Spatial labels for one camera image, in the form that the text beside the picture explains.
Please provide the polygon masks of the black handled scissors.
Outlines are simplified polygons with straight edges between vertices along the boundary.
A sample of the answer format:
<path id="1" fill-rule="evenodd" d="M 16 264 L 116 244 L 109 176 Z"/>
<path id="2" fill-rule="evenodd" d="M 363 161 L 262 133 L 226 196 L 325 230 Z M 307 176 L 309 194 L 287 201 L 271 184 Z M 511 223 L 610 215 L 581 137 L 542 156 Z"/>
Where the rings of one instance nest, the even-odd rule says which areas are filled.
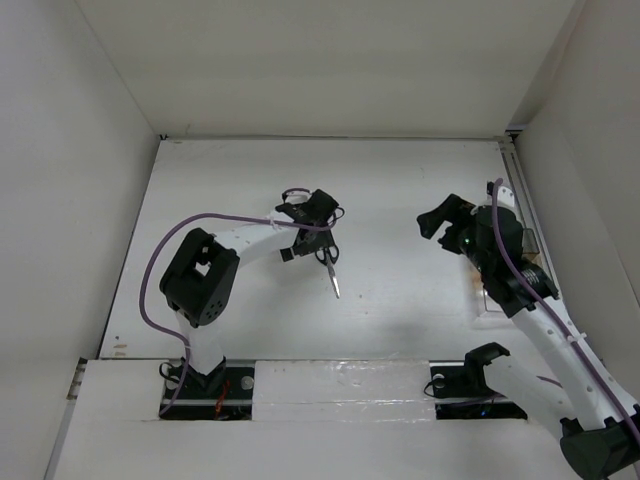
<path id="1" fill-rule="evenodd" d="M 340 287 L 337 279 L 335 265 L 339 259 L 339 248 L 337 246 L 324 247 L 315 253 L 316 259 L 326 267 L 329 281 L 337 299 L 341 297 Z"/>

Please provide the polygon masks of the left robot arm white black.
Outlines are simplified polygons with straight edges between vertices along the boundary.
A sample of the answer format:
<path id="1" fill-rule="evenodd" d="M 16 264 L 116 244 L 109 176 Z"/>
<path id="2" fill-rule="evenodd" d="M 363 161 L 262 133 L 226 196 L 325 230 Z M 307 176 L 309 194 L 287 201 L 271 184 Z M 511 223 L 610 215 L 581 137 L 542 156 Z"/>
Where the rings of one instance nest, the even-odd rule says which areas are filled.
<path id="1" fill-rule="evenodd" d="M 321 189 L 289 189 L 262 218 L 200 216 L 241 225 L 219 233 L 192 229 L 161 277 L 160 292 L 187 341 L 181 366 L 168 375 L 182 392 L 212 398 L 228 387 L 226 357 L 215 323 L 229 304 L 241 268 L 275 253 L 284 262 L 312 255 L 327 269 L 334 295 L 340 295 L 335 273 L 340 251 L 332 228 L 343 215 L 339 203 Z"/>

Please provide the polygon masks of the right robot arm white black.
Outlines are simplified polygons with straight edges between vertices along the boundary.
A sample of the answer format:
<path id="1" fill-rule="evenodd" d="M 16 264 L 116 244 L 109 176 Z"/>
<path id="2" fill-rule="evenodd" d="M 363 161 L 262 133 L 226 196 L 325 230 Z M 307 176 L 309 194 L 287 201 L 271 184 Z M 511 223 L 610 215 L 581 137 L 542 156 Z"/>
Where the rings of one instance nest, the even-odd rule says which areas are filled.
<path id="1" fill-rule="evenodd" d="M 606 479 L 639 464 L 639 402 L 607 371 L 576 328 L 546 272 L 524 251 L 512 195 L 474 205 L 449 195 L 417 218 L 426 239 L 466 257 L 485 292 L 527 337 L 554 375 L 545 381 L 506 347 L 476 347 L 463 362 L 432 369 L 434 397 L 503 396 L 542 424 L 582 479 Z"/>

